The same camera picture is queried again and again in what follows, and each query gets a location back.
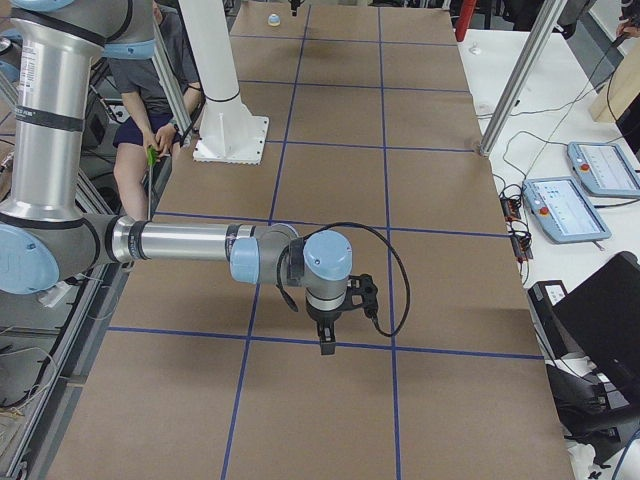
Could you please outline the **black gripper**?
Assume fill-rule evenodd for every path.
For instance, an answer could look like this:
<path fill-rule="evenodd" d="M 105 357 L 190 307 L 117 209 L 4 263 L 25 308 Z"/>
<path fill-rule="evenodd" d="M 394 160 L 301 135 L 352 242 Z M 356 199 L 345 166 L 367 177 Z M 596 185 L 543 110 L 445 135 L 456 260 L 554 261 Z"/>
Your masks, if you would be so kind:
<path fill-rule="evenodd" d="M 309 302 L 306 303 L 306 311 L 310 318 L 316 323 L 319 345 L 322 354 L 335 352 L 335 322 L 341 317 L 342 311 L 339 309 L 320 310 Z"/>
<path fill-rule="evenodd" d="M 290 4 L 291 12 L 297 13 L 302 3 L 303 3 L 303 0 L 290 0 L 289 4 Z"/>

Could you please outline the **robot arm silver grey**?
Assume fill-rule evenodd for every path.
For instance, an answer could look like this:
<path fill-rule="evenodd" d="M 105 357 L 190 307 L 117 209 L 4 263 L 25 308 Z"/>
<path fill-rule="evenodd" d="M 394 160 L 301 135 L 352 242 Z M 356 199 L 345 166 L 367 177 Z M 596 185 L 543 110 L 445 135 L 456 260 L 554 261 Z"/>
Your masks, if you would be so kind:
<path fill-rule="evenodd" d="M 93 267 L 151 259 L 220 260 L 232 277 L 300 286 L 323 354 L 351 308 L 352 248 L 324 229 L 164 224 L 90 214 L 75 203 L 91 65 L 108 56 L 149 58 L 156 22 L 147 1 L 16 1 L 22 40 L 12 185 L 1 205 L 1 288 L 47 290 Z"/>

